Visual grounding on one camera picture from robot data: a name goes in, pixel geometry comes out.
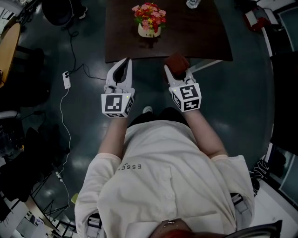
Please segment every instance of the chair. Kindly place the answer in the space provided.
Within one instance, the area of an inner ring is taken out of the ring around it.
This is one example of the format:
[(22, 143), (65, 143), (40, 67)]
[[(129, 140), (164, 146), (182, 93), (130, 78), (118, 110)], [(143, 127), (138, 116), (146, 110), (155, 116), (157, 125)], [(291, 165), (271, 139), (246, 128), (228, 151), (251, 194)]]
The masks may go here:
[(43, 0), (41, 7), (46, 19), (55, 26), (71, 23), (74, 16), (70, 0)]

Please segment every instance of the wooden table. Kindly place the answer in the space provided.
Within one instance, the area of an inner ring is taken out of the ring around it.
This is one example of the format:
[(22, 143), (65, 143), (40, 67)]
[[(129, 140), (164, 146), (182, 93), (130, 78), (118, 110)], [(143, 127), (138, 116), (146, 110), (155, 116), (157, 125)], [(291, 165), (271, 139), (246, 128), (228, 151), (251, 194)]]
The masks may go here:
[(186, 0), (155, 0), (166, 14), (166, 28), (156, 38), (138, 35), (134, 13), (144, 0), (108, 0), (106, 10), (105, 61), (168, 57), (179, 52), (185, 57), (232, 61), (227, 34), (213, 0), (202, 0), (189, 9)]
[(5, 34), (0, 44), (0, 70), (2, 70), (2, 81), (0, 88), (4, 86), (14, 59), (15, 49), (20, 37), (20, 24), (14, 24)]

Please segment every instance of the dark wooden tabletop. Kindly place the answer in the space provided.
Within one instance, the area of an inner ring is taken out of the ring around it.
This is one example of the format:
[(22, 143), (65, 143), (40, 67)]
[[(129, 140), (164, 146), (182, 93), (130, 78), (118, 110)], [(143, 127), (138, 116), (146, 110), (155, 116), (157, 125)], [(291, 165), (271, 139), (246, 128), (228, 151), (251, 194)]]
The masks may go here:
[(179, 52), (185, 57), (232, 61), (228, 37), (213, 0), (202, 0), (189, 9), (186, 0), (155, 0), (166, 14), (166, 28), (156, 38), (138, 34), (134, 21), (136, 5), (145, 0), (108, 0), (106, 10), (105, 61), (168, 57)]

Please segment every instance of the green floor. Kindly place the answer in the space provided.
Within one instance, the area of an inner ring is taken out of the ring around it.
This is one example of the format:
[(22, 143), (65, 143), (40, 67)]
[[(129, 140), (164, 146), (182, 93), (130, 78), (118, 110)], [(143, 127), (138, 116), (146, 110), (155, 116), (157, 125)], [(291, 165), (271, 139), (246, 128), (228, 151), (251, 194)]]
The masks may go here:
[[(89, 11), (84, 21), (77, 22), (71, 31), (79, 31), (73, 40), (77, 65), (85, 63), (92, 76), (105, 78), (113, 64), (104, 62), (105, 1), (83, 0)], [(265, 40), (261, 33), (249, 31), (242, 14), (234, 9), (233, 0), (215, 0), (225, 25), (233, 54), (233, 62), (221, 62), (194, 73), (202, 92), (201, 111), (220, 135), (231, 156), (242, 154), (252, 168), (265, 154), (273, 123), (274, 88), (271, 64)], [(47, 113), (46, 126), (60, 126), (60, 144), (68, 145), (68, 134), (61, 123), (59, 103), (66, 93), (62, 73), (73, 67), (69, 36), (60, 27), (53, 26), (39, 9), (27, 30), (20, 38), (20, 45), (42, 48), (45, 67), (42, 79), (51, 83), (48, 101), (35, 108), (22, 108), (22, 115), (36, 110)], [(162, 59), (133, 61), (133, 87), (135, 103), (130, 121), (151, 105), (155, 112), (174, 106), (168, 87), (162, 79)], [(90, 161), (109, 124), (101, 113), (101, 93), (104, 81), (90, 79), (83, 71), (71, 75), (71, 89), (64, 99), (62, 109), (65, 123), (71, 133), (71, 154), (65, 164), (63, 179), (70, 196), (80, 191)], [(37, 128), (42, 118), (23, 120), (25, 130)], [(67, 193), (56, 176), (51, 176), (36, 200), (44, 208), (54, 199), (53, 208), (67, 204)], [(61, 216), (74, 221), (74, 205)]]

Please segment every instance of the flower vase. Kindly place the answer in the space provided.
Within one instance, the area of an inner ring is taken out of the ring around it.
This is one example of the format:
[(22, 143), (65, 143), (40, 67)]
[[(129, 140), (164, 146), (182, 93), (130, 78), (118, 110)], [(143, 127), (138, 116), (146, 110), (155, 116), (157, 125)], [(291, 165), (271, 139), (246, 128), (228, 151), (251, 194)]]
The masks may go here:
[(141, 24), (139, 24), (139, 27), (138, 27), (139, 35), (142, 37), (147, 37), (147, 38), (157, 37), (160, 35), (161, 31), (162, 31), (162, 29), (160, 27), (158, 28), (156, 33), (152, 29), (145, 31)]

